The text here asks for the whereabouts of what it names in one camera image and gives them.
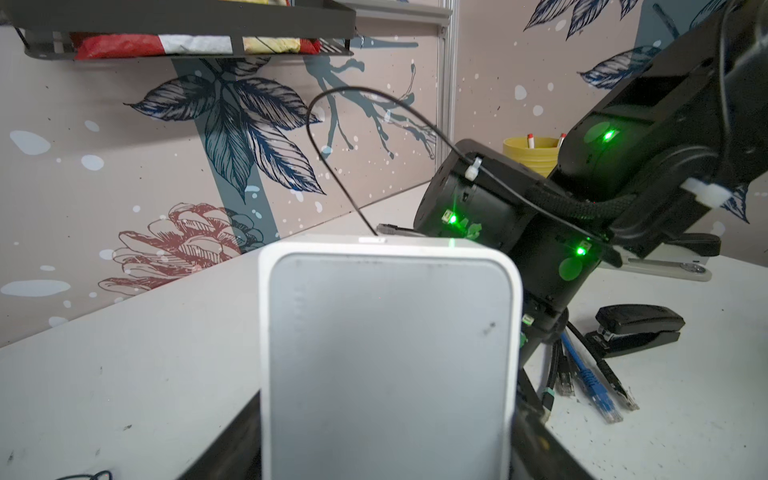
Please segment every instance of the black cable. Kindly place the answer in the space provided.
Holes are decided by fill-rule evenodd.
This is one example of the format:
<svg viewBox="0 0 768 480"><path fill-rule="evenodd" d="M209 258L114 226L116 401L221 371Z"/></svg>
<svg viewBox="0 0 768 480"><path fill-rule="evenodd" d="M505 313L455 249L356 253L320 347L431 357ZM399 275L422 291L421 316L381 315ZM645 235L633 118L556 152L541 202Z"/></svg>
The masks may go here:
<svg viewBox="0 0 768 480"><path fill-rule="evenodd" d="M553 214L579 220L596 218L614 219L619 217L637 198L635 194L616 197L605 202L584 202L556 194L546 188L534 185L525 191L525 196L539 207Z"/></svg>
<svg viewBox="0 0 768 480"><path fill-rule="evenodd" d="M328 170L330 170L331 175L333 175L333 178L339 184L339 187L341 187L342 192L344 192L344 194L346 195L346 197L349 200L349 202L355 208L355 211L358 213L358 215L360 215L360 217L362 218L362 221L364 221L366 223L366 226L371 230L371 232L373 232L374 235L377 234L376 231L373 229L373 227L371 227L371 224L368 223L368 220L366 220L366 218L362 215L362 213L360 212L360 209L357 207L357 205L355 204L354 200L349 195L349 192L346 191L346 188L344 188L344 186L341 184L341 181L339 181L339 178L336 176L336 173L334 172L334 170L328 165L328 162L326 161L326 158L323 156L323 153L320 152L320 149L317 147L317 144L315 143L315 139L312 138L312 132L310 131L310 116L312 115L312 108L315 106L315 104L318 101L322 100L323 98L325 98L325 97L327 97L329 95L332 95L332 94L335 94L335 93L344 92L344 91L361 91L361 92L364 92L364 93L377 95L379 97L382 97L382 98L385 98L386 100L391 101L392 103L394 103L395 105L397 105L399 107L402 107L403 109L408 111L410 114L412 114L413 116L418 118L423 124L425 124L426 126L430 127L437 134L437 136L440 137L440 140L445 142L445 144L447 144L451 148L451 150L455 154L457 154L460 159L462 159L464 161L464 163L466 163L468 166L471 166L471 165L474 164L473 161L469 160L469 158L467 158L466 155L464 155L461 151L458 150L458 148L448 139L447 136L445 136L445 134L439 128L437 128L434 124L432 124L429 120L427 120L424 115L420 114L415 108L411 107L407 103L399 100L398 98L394 98L390 94L387 94L387 93L385 93L383 91L376 90L374 88L345 86L345 87L331 88L330 90L326 90L326 91L320 93L319 95L317 95L315 98L312 99L312 101L310 102L309 106L306 109L306 125L305 125L306 126L306 135L310 138L310 142L312 143L312 146L314 147L315 152L317 153L317 156L320 158L320 160L323 162L323 164L325 164L326 168ZM482 165L480 166L479 171L482 172L483 174L487 175L498 186L500 186L501 188L503 188L504 190L506 190L507 192L509 192L513 196L517 197L518 200L520 200L523 204L528 205L530 208L536 210L537 212L539 212L540 214L544 215L545 217L547 217L547 218L549 218L551 220L554 220L556 222L559 222L559 223L565 225L566 227L571 228L572 230L575 230L575 231L581 233L585 237L590 237L594 243L600 245L601 247L603 247L605 249L612 250L612 247L610 245L608 245L607 243L605 243L603 240L600 240L600 237L598 235L595 235L594 233L589 233L586 230L582 229L581 227L578 227L578 226L568 222L567 220L564 220L564 219L558 217L555 214L551 214L550 212L546 211L545 209L543 209L543 208L539 207L538 205L534 204L529 199L525 198L522 194L519 194L518 192L514 191L511 187L509 187L506 183L504 183L501 179L496 177L493 173L488 171L488 169L483 167Z"/></svg>
<svg viewBox="0 0 768 480"><path fill-rule="evenodd" d="M562 396L574 396L576 392L574 390L573 378L578 377L577 373L574 373L571 368L571 361L568 355L565 354L563 341L558 339L555 344L560 349L560 356L558 357L558 379L557 384L558 393Z"/></svg>
<svg viewBox="0 0 768 480"><path fill-rule="evenodd" d="M605 362L605 360L603 360L603 357L600 356L600 353L594 349L594 347L587 341L587 339L584 338L583 335L581 335L581 332L578 331L573 323L568 322L567 326L571 333L573 333L578 341L581 342L581 345L583 345L589 354L592 355L592 358L600 369L600 372L608 381L608 385L610 385L614 392L616 392L616 395L620 396L621 399L624 400L624 404L629 410L638 410L640 407L637 406L637 403L632 398L632 395L630 395L630 393L621 385L619 377L616 376L611 367Z"/></svg>
<svg viewBox="0 0 768 480"><path fill-rule="evenodd" d="M558 381L558 364L560 362L560 355L563 354L563 346L560 340L552 343L552 357L549 360L549 374L547 374L547 385L544 393L541 394L541 405L544 407L544 415L541 417L542 422L546 423L549 420L549 415L552 413L552 406L554 405L554 384Z"/></svg>
<svg viewBox="0 0 768 480"><path fill-rule="evenodd" d="M106 475L107 478L99 478L102 475ZM109 470L102 470L101 472L95 473L93 475L88 475L88 474L68 475L66 477L57 478L56 480L74 480L75 478L84 479L84 480L112 480L112 472L110 472Z"/></svg>
<svg viewBox="0 0 768 480"><path fill-rule="evenodd" d="M717 90L720 96L720 165L715 172L715 181L719 180L720 175L726 168L728 156L730 155L730 112L728 111L728 93L725 89L725 63L726 63L726 45L725 36L727 32L728 16L733 10L733 4L736 0L728 0L723 10L723 17L720 18L720 25L717 29Z"/></svg>

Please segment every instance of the braided cable sleeve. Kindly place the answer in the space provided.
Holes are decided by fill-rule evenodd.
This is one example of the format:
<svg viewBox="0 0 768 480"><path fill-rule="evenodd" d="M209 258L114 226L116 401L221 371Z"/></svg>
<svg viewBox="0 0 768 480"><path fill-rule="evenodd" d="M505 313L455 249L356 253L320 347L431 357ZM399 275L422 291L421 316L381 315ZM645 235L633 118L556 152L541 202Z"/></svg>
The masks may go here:
<svg viewBox="0 0 768 480"><path fill-rule="evenodd" d="M630 206L637 195L624 195L605 202L587 202L563 197L543 187L533 186L525 191L525 197L555 215L579 220L593 220L618 217Z"/></svg>

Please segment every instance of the blue ethernet cable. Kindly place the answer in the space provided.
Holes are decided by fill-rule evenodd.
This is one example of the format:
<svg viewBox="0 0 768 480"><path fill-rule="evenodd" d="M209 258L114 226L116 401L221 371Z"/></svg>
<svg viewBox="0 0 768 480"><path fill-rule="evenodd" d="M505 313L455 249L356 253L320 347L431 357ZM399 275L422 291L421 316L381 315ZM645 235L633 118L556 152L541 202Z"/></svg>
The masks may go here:
<svg viewBox="0 0 768 480"><path fill-rule="evenodd" d="M578 375L581 377L581 384L584 387L584 390L589 398L592 399L592 402L597 406L605 421L608 423L616 423L624 420L616 409L614 401L611 400L611 397L608 395L608 391L603 384L600 383L600 380L598 380L594 372L587 368L584 364L584 360L582 360L576 352L573 344L571 344L571 340L568 338L568 334L563 332L560 335L560 338L563 340L563 345L568 350L568 353L578 367Z"/></svg>

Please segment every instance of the red package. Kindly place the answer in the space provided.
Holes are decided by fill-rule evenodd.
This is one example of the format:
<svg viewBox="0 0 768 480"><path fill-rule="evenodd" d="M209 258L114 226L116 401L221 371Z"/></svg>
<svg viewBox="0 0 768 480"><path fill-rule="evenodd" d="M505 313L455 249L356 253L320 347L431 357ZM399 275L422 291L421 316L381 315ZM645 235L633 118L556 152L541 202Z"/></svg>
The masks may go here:
<svg viewBox="0 0 768 480"><path fill-rule="evenodd" d="M134 58L165 55L157 35L98 35L80 43L75 60L95 58Z"/></svg>

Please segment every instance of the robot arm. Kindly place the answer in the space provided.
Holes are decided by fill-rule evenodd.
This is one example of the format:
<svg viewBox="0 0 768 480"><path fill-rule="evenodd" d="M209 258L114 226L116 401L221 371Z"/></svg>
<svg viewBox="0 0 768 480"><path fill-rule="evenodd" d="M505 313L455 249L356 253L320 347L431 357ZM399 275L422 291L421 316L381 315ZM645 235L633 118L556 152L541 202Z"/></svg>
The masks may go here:
<svg viewBox="0 0 768 480"><path fill-rule="evenodd" d="M622 81L571 129L549 178L464 140L458 149L487 173L467 175L451 153L432 179L415 230L472 238L520 270L521 364L564 329L561 314L601 261L621 265L614 247L645 258L768 170L766 5L729 2Z"/></svg>

